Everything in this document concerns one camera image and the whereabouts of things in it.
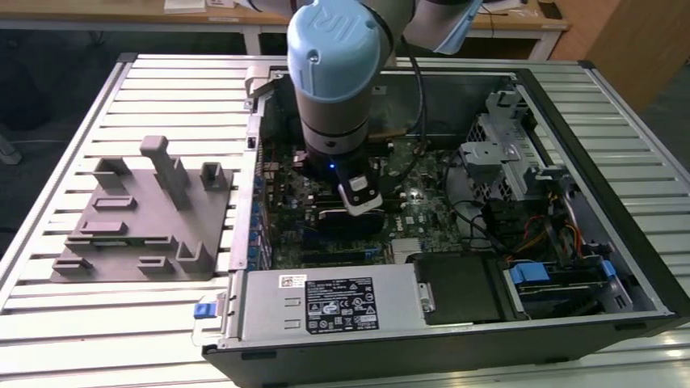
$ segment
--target warning symbol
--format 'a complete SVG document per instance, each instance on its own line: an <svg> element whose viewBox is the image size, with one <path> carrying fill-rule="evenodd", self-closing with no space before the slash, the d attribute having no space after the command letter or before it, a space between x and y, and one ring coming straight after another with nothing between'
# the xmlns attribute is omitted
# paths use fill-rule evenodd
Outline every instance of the warning symbol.
<svg viewBox="0 0 690 388"><path fill-rule="evenodd" d="M321 314L321 304L309 303L309 315L320 315L320 314Z"/></svg>

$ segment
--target black sticker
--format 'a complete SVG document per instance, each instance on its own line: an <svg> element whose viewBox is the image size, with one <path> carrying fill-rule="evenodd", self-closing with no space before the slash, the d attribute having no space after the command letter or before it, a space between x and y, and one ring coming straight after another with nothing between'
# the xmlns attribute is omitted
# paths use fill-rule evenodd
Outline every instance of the black sticker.
<svg viewBox="0 0 690 388"><path fill-rule="evenodd" d="M304 291L309 334L378 329L370 277L306 281Z"/></svg>

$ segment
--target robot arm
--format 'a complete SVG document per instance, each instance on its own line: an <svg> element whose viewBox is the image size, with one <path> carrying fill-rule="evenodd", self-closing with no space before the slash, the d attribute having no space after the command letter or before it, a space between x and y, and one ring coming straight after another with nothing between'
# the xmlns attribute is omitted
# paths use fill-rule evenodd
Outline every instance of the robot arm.
<svg viewBox="0 0 690 388"><path fill-rule="evenodd" d="M370 82L404 34L438 53L454 53L481 0L240 0L290 17L288 71L294 84L310 164L336 176L352 215L377 208L381 194L362 143Z"/></svg>

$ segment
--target ur logo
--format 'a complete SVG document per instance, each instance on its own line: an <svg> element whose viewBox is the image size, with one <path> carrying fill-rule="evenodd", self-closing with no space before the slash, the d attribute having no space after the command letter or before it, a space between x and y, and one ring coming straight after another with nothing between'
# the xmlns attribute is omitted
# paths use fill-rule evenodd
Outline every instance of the ur logo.
<svg viewBox="0 0 690 388"><path fill-rule="evenodd" d="M309 27L324 34L330 35L333 37L333 41L340 42L350 34L357 20L358 18L332 15L321 8L310 20Z"/></svg>

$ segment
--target slatted metal table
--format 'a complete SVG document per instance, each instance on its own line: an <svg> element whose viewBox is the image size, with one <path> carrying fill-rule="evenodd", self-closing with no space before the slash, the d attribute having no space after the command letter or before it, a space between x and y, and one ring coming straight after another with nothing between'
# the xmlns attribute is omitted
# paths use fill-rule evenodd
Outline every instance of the slatted metal table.
<svg viewBox="0 0 690 388"><path fill-rule="evenodd" d="M118 62L63 152L35 205L0 262L0 386L228 387L192 341L192 307L226 286L237 191L232 192L216 277L205 282L50 284L53 258L74 229L95 180L98 157L137 156L146 135L170 139L185 167L218 161L238 176L245 126L244 75L282 57L130 56ZM643 232L690 290L690 179L643 122L595 70L575 62L426 59L428 67L527 67ZM406 66L405 60L398 65ZM553 146L547 150L557 161ZM218 320L200 321L202 335ZM631 339L577 361L520 365L330 386L684 386L690 378L690 327Z"/></svg>

